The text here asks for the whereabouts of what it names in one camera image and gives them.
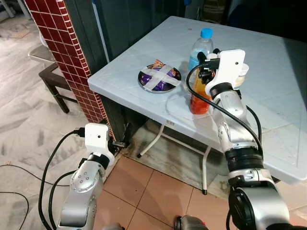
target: red tile wall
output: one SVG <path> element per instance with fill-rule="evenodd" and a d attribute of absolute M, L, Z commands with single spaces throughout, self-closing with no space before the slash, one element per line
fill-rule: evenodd
<path fill-rule="evenodd" d="M 65 2 L 25 0 L 25 3 L 87 119 L 96 123 L 106 119 L 109 124 L 100 96 L 88 86 L 87 79 L 91 72 Z M 114 137 L 111 127 L 110 135 Z"/>

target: cable connector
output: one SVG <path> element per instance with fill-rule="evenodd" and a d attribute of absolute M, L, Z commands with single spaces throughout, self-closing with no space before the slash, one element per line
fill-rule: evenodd
<path fill-rule="evenodd" d="M 85 137 L 85 128 L 81 127 L 79 129 L 75 129 L 74 132 L 81 138 Z"/>

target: black cable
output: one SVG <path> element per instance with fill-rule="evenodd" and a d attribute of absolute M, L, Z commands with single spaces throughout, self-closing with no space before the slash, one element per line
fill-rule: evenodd
<path fill-rule="evenodd" d="M 48 204 L 48 213 L 49 213 L 49 219 L 50 219 L 50 223 L 51 223 L 51 226 L 53 227 L 54 230 L 57 229 L 57 226 L 54 222 L 54 219 L 53 219 L 53 214 L 52 214 L 52 200 L 53 200 L 53 194 L 54 194 L 54 190 L 56 189 L 57 187 L 57 184 L 60 180 L 62 180 L 64 177 L 68 176 L 68 175 L 71 175 L 73 174 L 75 171 L 71 171 L 71 172 L 67 172 L 65 174 L 63 174 L 62 176 L 60 176 L 54 183 L 54 185 L 52 186 L 51 188 L 51 191 L 50 191 L 50 196 L 49 196 L 49 204 Z"/>
<path fill-rule="evenodd" d="M 43 213 L 43 209 L 42 209 L 42 200 L 43 200 L 43 192 L 44 192 L 44 184 L 45 184 L 45 179 L 46 179 L 46 174 L 47 174 L 47 170 L 48 170 L 48 167 L 52 161 L 52 158 L 54 157 L 54 155 L 56 154 L 59 146 L 62 144 L 62 142 L 71 134 L 77 134 L 78 131 L 77 130 L 74 130 L 68 134 L 66 134 L 59 142 L 58 144 L 56 145 L 56 147 L 54 148 L 49 160 L 47 161 L 47 164 L 45 166 L 45 169 L 44 169 L 44 172 L 43 172 L 43 176 L 42 176 L 42 181 L 41 181 L 41 184 L 40 184 L 40 190 L 39 190 L 39 196 L 38 196 L 38 213 L 39 213 L 39 217 L 43 223 L 43 225 L 45 226 L 45 228 L 47 230 L 52 230 L 52 228 L 49 226 L 49 224 L 47 223 L 45 217 L 44 217 L 44 213 Z"/>
<path fill-rule="evenodd" d="M 0 192 L 0 193 L 17 194 L 17 195 L 22 196 L 26 200 L 26 202 L 27 202 L 27 212 L 25 213 L 24 220 L 23 220 L 23 222 L 20 225 L 20 228 L 19 228 L 19 230 L 20 230 L 22 228 L 22 226 L 24 225 L 25 219 L 27 218 L 28 212 L 29 212 L 29 201 L 28 201 L 27 197 L 25 197 L 21 193 L 16 193 L 16 192 Z"/>
<path fill-rule="evenodd" d="M 260 141 L 260 143 L 262 142 L 262 135 L 261 135 L 261 124 L 260 124 L 260 120 L 258 119 L 256 113 L 251 109 L 249 108 L 248 106 L 246 106 L 246 108 L 250 111 L 250 113 L 254 116 L 255 120 L 256 120 L 256 123 L 257 123 L 257 128 L 258 128 L 258 139 Z"/>
<path fill-rule="evenodd" d="M 227 110 L 223 109 L 222 107 L 218 106 L 217 104 L 213 103 L 212 101 L 208 100 L 207 98 L 202 97 L 201 95 L 199 95 L 198 93 L 196 93 L 190 86 L 189 84 L 189 80 L 190 77 L 192 75 L 192 73 L 198 69 L 198 68 L 203 68 L 205 67 L 206 63 L 200 64 L 198 66 L 195 66 L 187 75 L 187 79 L 186 79 L 186 85 L 188 90 L 197 98 L 203 100 L 204 102 L 208 103 L 209 105 L 212 105 L 214 108 L 220 110 L 222 113 L 226 114 L 227 116 L 229 116 L 230 118 L 234 119 L 235 121 L 237 121 L 241 126 L 243 126 L 255 139 L 257 145 L 258 145 L 258 151 L 260 153 L 260 155 L 263 157 L 263 150 L 262 150 L 262 146 L 261 143 L 257 137 L 257 135 L 254 133 L 254 131 L 247 125 L 245 124 L 243 121 L 241 121 L 239 118 L 237 118 L 236 116 L 232 115 L 230 112 L 228 112 Z"/>
<path fill-rule="evenodd" d="M 23 167 L 21 167 L 21 166 L 14 165 L 14 164 L 3 164 L 3 165 L 0 165 L 0 167 L 3 167 L 3 166 L 11 166 L 11 167 L 16 167 L 16 168 L 22 169 L 22 170 L 26 171 L 27 173 L 29 173 L 30 175 L 32 175 L 33 177 L 35 177 L 36 179 L 42 181 L 41 178 L 39 178 L 38 176 L 34 175 L 32 172 L 28 171 L 27 169 L 25 169 L 25 168 L 23 168 Z M 48 181 L 45 181 L 45 183 L 47 183 L 47 184 L 49 184 L 49 185 L 53 185 L 53 183 L 50 183 L 50 182 L 48 182 Z M 68 185 L 59 184 L 59 185 L 57 185 L 57 186 L 67 187 L 67 186 L 69 186 L 69 184 L 68 184 Z"/>
<path fill-rule="evenodd" d="M 228 210 L 227 217 L 226 217 L 226 230 L 230 230 L 229 222 L 230 222 L 230 210 Z"/>

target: water bottle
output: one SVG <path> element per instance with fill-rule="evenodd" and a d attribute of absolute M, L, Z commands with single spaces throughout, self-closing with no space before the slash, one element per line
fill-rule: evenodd
<path fill-rule="evenodd" d="M 213 30 L 210 28 L 203 28 L 201 30 L 201 37 L 197 39 L 192 47 L 189 60 L 189 71 L 199 64 L 197 59 L 199 52 L 203 52 L 206 57 L 209 53 L 213 52 L 213 42 L 211 40 L 212 35 Z M 193 87 L 194 91 L 208 100 L 211 100 L 211 97 L 205 92 L 206 85 L 201 82 L 201 79 L 197 77 L 198 75 L 199 69 L 192 74 L 192 77 L 195 79 Z M 209 104 L 195 97 L 194 95 L 191 95 L 189 108 L 193 114 L 200 115 L 208 112 Z"/>
<path fill-rule="evenodd" d="M 197 54 L 199 52 L 203 52 L 206 56 L 213 52 L 213 42 L 211 40 L 212 35 L 213 29 L 203 28 L 201 30 L 201 37 L 194 43 L 190 53 L 189 71 L 199 64 L 197 59 Z"/>

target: white table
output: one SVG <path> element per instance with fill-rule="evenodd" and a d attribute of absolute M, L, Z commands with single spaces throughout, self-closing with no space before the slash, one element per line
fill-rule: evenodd
<path fill-rule="evenodd" d="M 144 91 L 139 71 L 155 59 L 187 75 L 189 52 L 203 27 L 214 30 L 214 47 L 245 50 L 249 65 L 242 100 L 262 126 L 264 165 L 289 184 L 307 179 L 307 112 L 296 78 L 306 84 L 306 44 L 281 37 L 169 17 L 88 80 L 90 88 L 180 133 L 221 150 L 210 115 L 192 115 L 184 81 L 165 94 Z M 249 121 L 257 131 L 251 115 Z"/>

